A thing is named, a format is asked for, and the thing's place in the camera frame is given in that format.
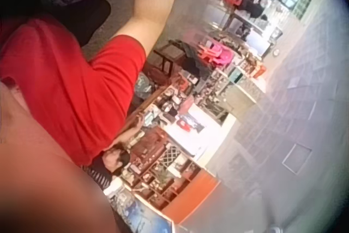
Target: dark hair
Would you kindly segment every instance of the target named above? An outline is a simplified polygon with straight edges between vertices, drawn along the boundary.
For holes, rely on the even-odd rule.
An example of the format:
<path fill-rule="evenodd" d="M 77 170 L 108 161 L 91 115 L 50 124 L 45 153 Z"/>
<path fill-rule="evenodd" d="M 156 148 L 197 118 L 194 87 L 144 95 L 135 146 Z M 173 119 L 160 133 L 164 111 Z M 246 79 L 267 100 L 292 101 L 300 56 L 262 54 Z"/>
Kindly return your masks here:
<path fill-rule="evenodd" d="M 119 161 L 122 163 L 122 166 L 112 173 L 114 176 L 120 176 L 123 168 L 130 163 L 130 154 L 126 151 L 122 143 L 115 144 L 113 149 L 121 151 Z"/>

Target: woman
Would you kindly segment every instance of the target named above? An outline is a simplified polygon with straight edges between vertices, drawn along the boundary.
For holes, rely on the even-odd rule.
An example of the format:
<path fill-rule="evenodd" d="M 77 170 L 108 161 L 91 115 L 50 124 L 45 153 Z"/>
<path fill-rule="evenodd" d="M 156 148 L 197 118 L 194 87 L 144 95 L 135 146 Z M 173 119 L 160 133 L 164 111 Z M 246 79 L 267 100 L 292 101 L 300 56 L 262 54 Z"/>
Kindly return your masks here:
<path fill-rule="evenodd" d="M 109 187 L 113 176 L 120 176 L 123 168 L 130 162 L 130 154 L 124 148 L 124 144 L 141 129 L 143 124 L 144 117 L 139 114 L 133 126 L 118 136 L 111 148 L 94 158 L 90 166 L 82 167 L 102 190 Z"/>

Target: poster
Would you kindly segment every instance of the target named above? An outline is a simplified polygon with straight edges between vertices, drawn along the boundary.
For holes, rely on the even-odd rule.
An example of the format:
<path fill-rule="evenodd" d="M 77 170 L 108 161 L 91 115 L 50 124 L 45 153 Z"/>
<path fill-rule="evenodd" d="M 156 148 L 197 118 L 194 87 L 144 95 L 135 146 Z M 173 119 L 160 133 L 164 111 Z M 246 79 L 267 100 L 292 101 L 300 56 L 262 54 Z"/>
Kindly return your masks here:
<path fill-rule="evenodd" d="M 111 206 L 134 233 L 172 233 L 172 223 L 151 210 L 124 187 L 108 195 Z"/>

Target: person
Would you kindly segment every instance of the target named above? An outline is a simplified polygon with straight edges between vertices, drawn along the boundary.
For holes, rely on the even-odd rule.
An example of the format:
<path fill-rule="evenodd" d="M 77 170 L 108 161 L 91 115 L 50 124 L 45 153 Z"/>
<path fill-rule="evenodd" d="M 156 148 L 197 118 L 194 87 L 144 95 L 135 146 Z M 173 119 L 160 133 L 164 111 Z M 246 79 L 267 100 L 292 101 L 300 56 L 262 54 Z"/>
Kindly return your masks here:
<path fill-rule="evenodd" d="M 124 232 L 103 192 L 1 82 L 0 110 L 4 232 Z"/>
<path fill-rule="evenodd" d="M 48 14 L 29 19 L 3 45 L 1 80 L 76 165 L 91 164 L 113 145 L 173 2 L 135 0 L 131 19 L 90 63 Z"/>
<path fill-rule="evenodd" d="M 140 131 L 143 124 L 144 117 L 139 114 L 131 128 L 118 136 L 110 149 L 95 157 L 90 166 L 82 167 L 102 190 L 109 187 L 113 176 L 120 176 L 123 168 L 129 164 L 130 154 L 125 144 Z"/>

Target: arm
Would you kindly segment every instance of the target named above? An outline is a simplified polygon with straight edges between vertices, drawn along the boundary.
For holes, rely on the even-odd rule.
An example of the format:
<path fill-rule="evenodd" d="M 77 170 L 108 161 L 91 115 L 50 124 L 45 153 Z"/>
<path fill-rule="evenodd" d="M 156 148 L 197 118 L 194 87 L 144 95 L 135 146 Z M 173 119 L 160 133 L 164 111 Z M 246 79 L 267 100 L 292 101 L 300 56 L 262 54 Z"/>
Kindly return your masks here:
<path fill-rule="evenodd" d="M 148 55 L 171 12 L 174 0 L 135 0 L 132 18 L 116 34 L 129 35 L 138 40 Z"/>
<path fill-rule="evenodd" d="M 139 114 L 137 116 L 136 122 L 133 124 L 133 127 L 129 128 L 125 132 L 123 132 L 120 135 L 118 135 L 116 137 L 116 139 L 114 139 L 113 143 L 108 148 L 104 149 L 104 151 L 109 150 L 115 144 L 118 144 L 118 143 L 123 143 L 124 144 L 124 143 L 126 143 L 127 141 L 129 141 L 131 139 L 131 137 L 136 135 L 137 132 L 141 130 L 143 125 L 144 125 L 144 117 L 143 117 L 143 115 Z"/>

